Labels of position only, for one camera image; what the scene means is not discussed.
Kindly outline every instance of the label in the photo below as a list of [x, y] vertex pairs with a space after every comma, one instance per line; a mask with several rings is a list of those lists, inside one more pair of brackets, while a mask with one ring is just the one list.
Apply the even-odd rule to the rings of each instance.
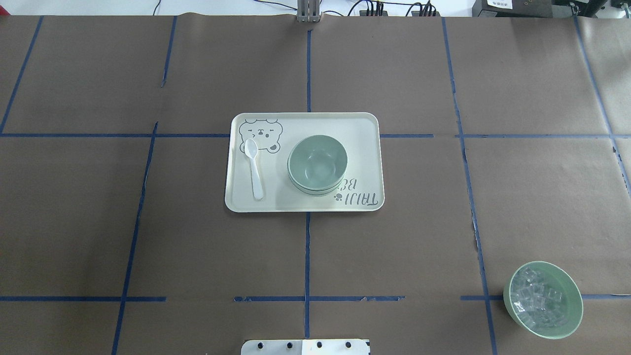
[[487, 0], [487, 4], [500, 9], [512, 10], [512, 0]]
[[339, 204], [348, 206], [376, 206], [379, 204], [377, 193], [357, 190], [357, 179], [344, 179], [333, 198]]
[[478, 15], [478, 17], [496, 17], [497, 13], [495, 11], [487, 11], [487, 10], [482, 10], [480, 11], [480, 14]]

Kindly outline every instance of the white tray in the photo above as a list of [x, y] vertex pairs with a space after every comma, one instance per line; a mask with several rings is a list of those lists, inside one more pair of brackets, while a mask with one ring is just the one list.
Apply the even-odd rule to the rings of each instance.
[[[345, 179], [336, 191], [310, 196], [290, 181], [287, 158], [292, 148], [312, 135], [327, 135], [344, 145], [348, 155]], [[255, 200], [246, 139], [259, 146], [256, 157], [264, 197]], [[232, 120], [226, 206], [234, 212], [362, 212], [384, 204], [379, 124], [366, 112], [243, 113]]]

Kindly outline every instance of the bowl of ice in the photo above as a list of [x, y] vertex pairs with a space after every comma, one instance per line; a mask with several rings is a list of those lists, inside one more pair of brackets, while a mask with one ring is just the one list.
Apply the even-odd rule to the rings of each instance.
[[583, 319], [583, 300], [567, 272], [547, 262], [529, 262], [504, 287], [504, 304], [520, 326], [546, 339], [562, 339]]

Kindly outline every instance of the ice cubes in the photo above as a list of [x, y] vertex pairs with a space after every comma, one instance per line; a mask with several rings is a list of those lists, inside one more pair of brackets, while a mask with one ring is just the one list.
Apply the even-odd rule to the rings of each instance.
[[568, 322], [563, 293], [548, 285], [540, 270], [526, 267], [515, 274], [510, 296], [519, 319], [535, 332]]

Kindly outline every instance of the spoon handle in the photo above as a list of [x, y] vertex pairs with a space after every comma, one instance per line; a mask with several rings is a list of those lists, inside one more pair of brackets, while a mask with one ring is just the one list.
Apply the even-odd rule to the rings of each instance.
[[250, 168], [252, 169], [252, 192], [255, 200], [263, 199], [263, 185], [259, 176], [259, 169], [256, 167], [256, 159], [250, 159]]

